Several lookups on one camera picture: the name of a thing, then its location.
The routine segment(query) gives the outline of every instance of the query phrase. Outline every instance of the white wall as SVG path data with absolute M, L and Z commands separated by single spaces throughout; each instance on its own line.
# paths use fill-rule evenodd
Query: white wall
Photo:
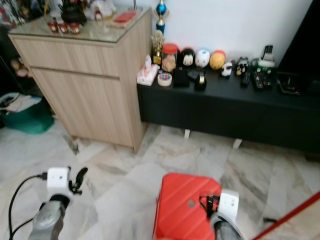
M 133 5 L 133 0 L 114 0 Z M 136 0 L 154 9 L 159 0 Z M 166 42 L 180 48 L 225 50 L 227 58 L 261 56 L 273 44 L 279 64 L 312 0 L 166 0 Z

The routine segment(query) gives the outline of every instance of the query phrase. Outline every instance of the cabinet drawer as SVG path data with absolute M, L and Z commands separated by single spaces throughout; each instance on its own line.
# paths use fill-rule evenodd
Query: cabinet drawer
M 133 146 L 119 80 L 38 68 L 32 72 L 71 135 Z
M 113 47 L 18 38 L 14 41 L 32 67 L 118 77 Z

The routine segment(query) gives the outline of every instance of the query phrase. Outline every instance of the console leg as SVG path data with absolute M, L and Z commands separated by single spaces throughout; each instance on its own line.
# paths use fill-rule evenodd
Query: console leg
M 189 138 L 189 135 L 190 135 L 190 129 L 184 130 L 184 138 L 185 138 L 185 139 L 188 139 L 188 138 Z
M 232 144 L 232 148 L 238 149 L 241 143 L 242 143 L 242 139 L 236 138 Z

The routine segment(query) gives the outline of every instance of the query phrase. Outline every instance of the green basket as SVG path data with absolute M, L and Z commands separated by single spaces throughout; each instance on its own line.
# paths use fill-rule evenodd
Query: green basket
M 23 111 L 0 114 L 0 118 L 6 127 L 27 134 L 42 134 L 54 124 L 49 106 L 44 99 Z

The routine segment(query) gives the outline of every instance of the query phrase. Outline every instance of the blue trophy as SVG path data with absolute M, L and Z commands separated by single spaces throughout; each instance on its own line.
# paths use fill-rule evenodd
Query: blue trophy
M 156 29 L 160 30 L 163 34 L 165 33 L 165 20 L 169 15 L 169 10 L 165 5 L 165 0 L 160 0 L 156 9 L 153 11 L 156 18 Z

